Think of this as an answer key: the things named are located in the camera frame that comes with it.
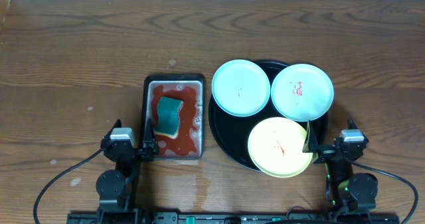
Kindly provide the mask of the green yellow sponge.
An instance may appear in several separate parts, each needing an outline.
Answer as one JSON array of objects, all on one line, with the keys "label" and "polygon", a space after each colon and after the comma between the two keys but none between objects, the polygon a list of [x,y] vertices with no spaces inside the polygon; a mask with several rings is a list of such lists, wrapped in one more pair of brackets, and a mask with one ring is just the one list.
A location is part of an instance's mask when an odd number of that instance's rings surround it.
[{"label": "green yellow sponge", "polygon": [[175,139],[179,134],[179,113],[183,101],[169,97],[161,97],[157,104],[158,122],[153,131],[156,135]]}]

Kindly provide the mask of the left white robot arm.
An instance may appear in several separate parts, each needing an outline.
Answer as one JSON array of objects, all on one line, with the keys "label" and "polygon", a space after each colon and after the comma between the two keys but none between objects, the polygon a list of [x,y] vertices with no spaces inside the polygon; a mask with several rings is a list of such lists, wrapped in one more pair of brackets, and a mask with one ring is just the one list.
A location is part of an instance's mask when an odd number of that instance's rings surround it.
[{"label": "left white robot arm", "polygon": [[105,212],[129,211],[135,207],[141,163],[152,162],[159,153],[150,120],[145,123],[140,147],[136,148],[134,143],[132,129],[124,128],[121,120],[116,120],[101,140],[100,150],[115,163],[115,168],[105,171],[96,182],[100,209]]}]

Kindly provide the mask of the yellow plate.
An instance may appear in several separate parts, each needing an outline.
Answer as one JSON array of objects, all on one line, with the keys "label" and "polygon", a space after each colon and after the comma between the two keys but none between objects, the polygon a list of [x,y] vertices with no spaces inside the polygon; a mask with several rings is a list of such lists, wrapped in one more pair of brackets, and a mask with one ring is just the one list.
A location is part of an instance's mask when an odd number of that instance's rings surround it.
[{"label": "yellow plate", "polygon": [[303,152],[307,132],[300,124],[282,117],[259,122],[248,137],[248,153],[260,171],[279,178],[293,177],[311,163]]}]

